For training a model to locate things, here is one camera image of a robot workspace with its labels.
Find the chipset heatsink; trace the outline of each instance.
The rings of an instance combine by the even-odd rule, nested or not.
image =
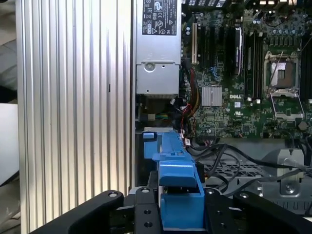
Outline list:
[[[222,86],[207,86],[202,88],[202,106],[222,106]]]

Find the green circuit board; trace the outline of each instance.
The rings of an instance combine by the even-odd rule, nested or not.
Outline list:
[[[231,25],[231,15],[225,14],[222,11],[213,11],[210,13],[193,13],[193,17],[185,23],[182,28],[190,29],[190,36],[192,35],[192,24],[197,23],[197,27],[202,27],[206,30],[206,35],[209,35],[210,29],[214,28],[215,38],[219,40],[220,30],[227,31]],[[300,82],[300,48],[302,42],[300,32],[305,26],[305,17],[303,12],[298,12],[292,15],[292,20],[288,20],[277,27],[272,27],[264,22],[255,22],[255,16],[252,11],[245,10],[243,20],[243,34],[244,38],[254,32],[263,33],[265,42],[262,44],[264,55],[271,52],[272,55],[283,53],[284,55],[297,55],[296,65],[292,67],[293,82],[298,79]],[[278,97],[271,99],[267,92],[262,93],[260,101],[256,99],[247,100],[248,93],[252,90],[246,86],[247,80],[253,80],[252,73],[248,72],[248,47],[244,48],[242,71],[238,76],[230,76],[227,74],[226,63],[226,40],[221,43],[215,42],[215,53],[210,55],[209,40],[211,37],[206,37],[207,46],[205,50],[199,50],[197,57],[201,58],[193,68],[197,73],[197,83],[202,90],[203,87],[221,86],[222,87],[222,105],[221,106],[200,106],[191,120],[193,126],[193,133],[196,136],[215,136],[216,133],[222,129],[231,128],[234,132],[240,134],[241,137],[248,138],[268,138],[279,134],[283,135],[283,130],[291,132],[295,137],[300,137],[302,131],[298,129],[298,124],[301,122],[307,123],[305,132],[311,132],[312,128],[312,106],[307,102],[301,102],[298,98]],[[197,38],[198,48],[201,46],[203,40]],[[192,41],[189,37],[182,36],[182,56],[188,57],[191,53],[190,45]],[[211,67],[208,61],[214,59],[215,74],[211,72]],[[266,82],[270,83],[270,69],[268,66],[268,79]],[[184,78],[186,93],[189,93],[190,87],[187,79]],[[293,114],[302,114],[302,118],[283,119],[276,118],[275,112],[278,114],[285,114],[290,116]],[[220,132],[221,137],[232,137],[233,134],[229,132]]]

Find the perforated metal panel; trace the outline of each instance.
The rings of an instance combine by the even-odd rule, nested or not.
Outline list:
[[[18,0],[21,228],[130,186],[131,1]]]

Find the red wire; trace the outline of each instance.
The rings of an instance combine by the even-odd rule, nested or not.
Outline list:
[[[191,106],[190,104],[187,104],[186,107],[184,108],[183,112],[182,112],[181,133],[182,133],[182,136],[183,136],[183,137],[184,137],[184,134],[183,134],[184,114],[185,114],[185,112],[187,111],[187,109],[188,109],[189,107],[192,109],[192,106]]]

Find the screw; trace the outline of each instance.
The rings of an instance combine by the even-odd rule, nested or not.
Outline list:
[[[248,194],[246,194],[246,193],[241,193],[240,196],[241,196],[242,198],[248,198],[248,197],[249,197]]]
[[[214,193],[215,193],[215,191],[214,191],[213,189],[207,189],[207,192],[208,192],[209,194],[214,194]]]
[[[145,64],[145,69],[147,70],[147,71],[149,71],[149,72],[151,72],[151,71],[153,71],[154,69],[155,69],[155,64],[153,64],[153,63],[146,63]]]
[[[108,196],[109,196],[109,197],[115,197],[115,196],[117,196],[117,195],[118,195],[118,193],[114,193],[114,192],[113,192],[113,193],[108,194]]]
[[[144,188],[144,189],[142,189],[142,193],[148,193],[150,190],[149,189],[146,189],[146,188]]]

